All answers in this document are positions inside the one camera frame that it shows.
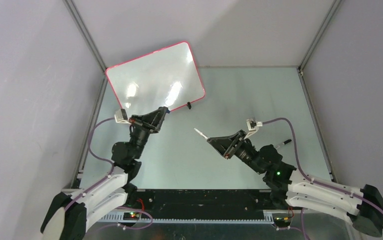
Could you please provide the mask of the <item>white whiteboard marker pen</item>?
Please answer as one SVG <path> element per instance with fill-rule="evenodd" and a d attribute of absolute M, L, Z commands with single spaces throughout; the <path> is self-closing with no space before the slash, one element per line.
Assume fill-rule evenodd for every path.
<path fill-rule="evenodd" d="M 194 130 L 195 130 L 200 136 L 202 136 L 205 140 L 208 139 L 208 137 L 207 137 L 203 132 L 201 132 L 200 130 L 198 130 L 197 128 L 194 128 Z"/>

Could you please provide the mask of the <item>pink-framed whiteboard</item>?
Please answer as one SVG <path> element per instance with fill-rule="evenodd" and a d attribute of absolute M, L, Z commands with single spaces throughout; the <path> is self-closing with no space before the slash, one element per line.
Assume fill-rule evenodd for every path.
<path fill-rule="evenodd" d="M 108 67 L 114 96 L 130 115 L 158 107 L 175 111 L 206 96 L 191 45 L 181 41 Z"/>

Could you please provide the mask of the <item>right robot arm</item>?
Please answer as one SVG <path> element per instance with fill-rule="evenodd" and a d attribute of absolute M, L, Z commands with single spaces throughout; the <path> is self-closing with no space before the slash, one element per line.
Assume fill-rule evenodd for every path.
<path fill-rule="evenodd" d="M 240 159 L 270 188 L 270 202 L 276 209 L 297 207 L 339 218 L 357 231 L 380 238 L 383 235 L 383 197 L 373 185 L 363 188 L 342 185 L 302 173 L 283 162 L 277 147 L 256 150 L 243 130 L 230 136 L 209 137 L 206 141 L 223 158 Z"/>

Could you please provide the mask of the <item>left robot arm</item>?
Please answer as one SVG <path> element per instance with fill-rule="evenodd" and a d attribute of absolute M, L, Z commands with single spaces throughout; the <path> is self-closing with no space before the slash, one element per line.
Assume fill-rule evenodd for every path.
<path fill-rule="evenodd" d="M 137 187 L 131 181 L 138 175 L 139 161 L 151 134 L 161 130 L 166 106 L 144 115 L 127 116 L 125 109 L 117 110 L 113 117 L 104 119 L 97 126 L 115 121 L 129 126 L 129 141 L 113 145 L 109 170 L 91 186 L 79 188 L 72 193 L 61 191 L 54 196 L 40 227 L 44 240 L 81 240 L 89 229 L 111 211 L 121 208 L 133 213 L 147 215 L 143 208 L 133 209 L 138 202 Z"/>

